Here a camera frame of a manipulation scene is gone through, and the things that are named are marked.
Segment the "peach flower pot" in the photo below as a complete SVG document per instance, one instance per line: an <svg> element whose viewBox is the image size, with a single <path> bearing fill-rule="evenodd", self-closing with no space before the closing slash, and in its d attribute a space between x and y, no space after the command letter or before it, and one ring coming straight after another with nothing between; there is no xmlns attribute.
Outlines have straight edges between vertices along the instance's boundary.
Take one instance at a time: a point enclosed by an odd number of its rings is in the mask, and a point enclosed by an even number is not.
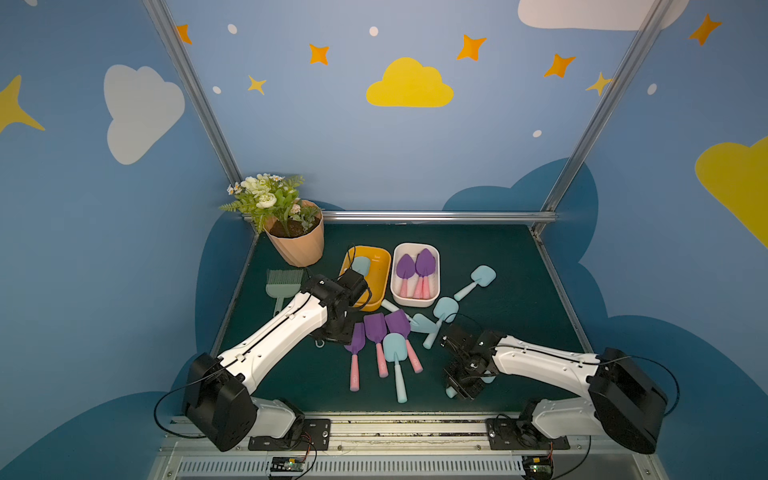
<svg viewBox="0 0 768 480"><path fill-rule="evenodd" d="M301 200L302 205L315 206L314 203L308 200ZM266 235L270 238L272 245L275 246L280 255L293 266L309 266L313 263L317 263L320 257L323 256L323 248L326 245L325 231L323 228L323 212L317 214L320 219L320 223L314 230L307 235L302 235L297 238L280 238L274 237L270 234L272 226L277 222L276 218L270 218L266 221Z"/></svg>

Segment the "purple shovel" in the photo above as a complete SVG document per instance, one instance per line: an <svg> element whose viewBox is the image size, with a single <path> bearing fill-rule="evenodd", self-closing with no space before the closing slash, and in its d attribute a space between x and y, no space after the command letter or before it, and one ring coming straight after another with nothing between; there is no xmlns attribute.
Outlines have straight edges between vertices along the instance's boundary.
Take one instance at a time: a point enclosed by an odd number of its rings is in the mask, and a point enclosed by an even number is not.
<svg viewBox="0 0 768 480"><path fill-rule="evenodd" d="M424 370L424 367L422 367L422 363L419 361L416 352L408 341L408 334L411 333L411 323L408 321L406 313L402 310L398 310L385 316L384 320L386 320L386 325L387 328L389 328L390 333L399 333L406 339L406 349L408 350L408 358L411 360L413 371L421 373Z"/></svg>
<svg viewBox="0 0 768 480"><path fill-rule="evenodd" d="M386 368L386 360L384 359L384 349L382 347L382 341L386 336L386 321L384 320L384 314L374 313L372 315L366 315L362 318L362 321L366 324L366 337L376 344L376 361L379 364L379 376L381 378L389 376L389 370Z"/></svg>
<svg viewBox="0 0 768 480"><path fill-rule="evenodd" d="M429 291L429 278L437 268L437 261L432 252L426 248L416 257L416 272L419 274L419 282L416 284L416 291L413 298L430 299L432 292Z"/></svg>
<svg viewBox="0 0 768 480"><path fill-rule="evenodd" d="M355 323L352 343L344 346L345 349L352 352L352 369L349 372L349 390L352 392L360 390L360 368L357 366L357 353L364 346L366 346L366 327L362 323Z"/></svg>
<svg viewBox="0 0 768 480"><path fill-rule="evenodd" d="M400 260L397 262L396 273L397 276L402 278L400 296L402 298L408 298L408 279L411 278L414 273L416 273L416 265L413 263L413 258L411 258L411 256L407 253L400 257Z"/></svg>

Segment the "white flower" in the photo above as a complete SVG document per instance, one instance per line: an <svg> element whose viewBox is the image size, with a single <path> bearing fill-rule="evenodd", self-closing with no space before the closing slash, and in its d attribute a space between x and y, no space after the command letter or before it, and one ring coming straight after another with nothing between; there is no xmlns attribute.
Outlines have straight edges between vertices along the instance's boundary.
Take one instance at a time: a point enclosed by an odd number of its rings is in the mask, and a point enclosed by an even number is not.
<svg viewBox="0 0 768 480"><path fill-rule="evenodd" d="M253 177L246 177L245 180L240 182L240 186L253 195L263 195L270 191L270 186L267 182L263 181L263 179L257 180Z"/></svg>
<svg viewBox="0 0 768 480"><path fill-rule="evenodd" d="M256 204L256 208L270 208L275 202L277 202L277 197L275 197L274 194L263 194L259 196L259 202Z"/></svg>

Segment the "yellow cloud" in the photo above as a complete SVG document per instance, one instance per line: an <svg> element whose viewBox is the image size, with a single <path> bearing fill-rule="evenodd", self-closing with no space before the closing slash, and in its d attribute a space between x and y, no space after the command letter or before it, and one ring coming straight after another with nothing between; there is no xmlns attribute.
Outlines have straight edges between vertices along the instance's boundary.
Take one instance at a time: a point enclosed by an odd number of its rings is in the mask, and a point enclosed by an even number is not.
<svg viewBox="0 0 768 480"><path fill-rule="evenodd" d="M747 147L718 144L696 161L704 188L768 247L768 137Z"/></svg>
<svg viewBox="0 0 768 480"><path fill-rule="evenodd" d="M453 89L442 83L437 68L399 58L381 81L368 87L366 98L377 107L444 107L453 99Z"/></svg>

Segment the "light blue shovel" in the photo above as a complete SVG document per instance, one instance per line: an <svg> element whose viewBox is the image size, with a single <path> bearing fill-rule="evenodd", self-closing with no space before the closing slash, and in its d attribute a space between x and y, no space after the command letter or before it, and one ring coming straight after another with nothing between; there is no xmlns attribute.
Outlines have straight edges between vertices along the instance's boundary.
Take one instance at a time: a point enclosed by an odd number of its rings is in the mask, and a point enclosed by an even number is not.
<svg viewBox="0 0 768 480"><path fill-rule="evenodd" d="M435 309L432 311L432 313L435 314L437 317L437 324L435 325L435 331L427 335L427 338L424 340L423 346L427 350L432 348L432 344L435 342L435 339L437 338L437 334L440 331L440 326L443 322L450 323L453 321L453 319L456 317L455 313L458 312L458 303L456 300L451 298L450 296L444 296L440 300L437 301L437 305L435 305Z"/></svg>
<svg viewBox="0 0 768 480"><path fill-rule="evenodd" d="M402 380L400 361L408 358L406 338L399 333L390 333L384 337L384 357L387 362L395 363L395 388L397 389L397 403L408 402L406 395L406 383Z"/></svg>

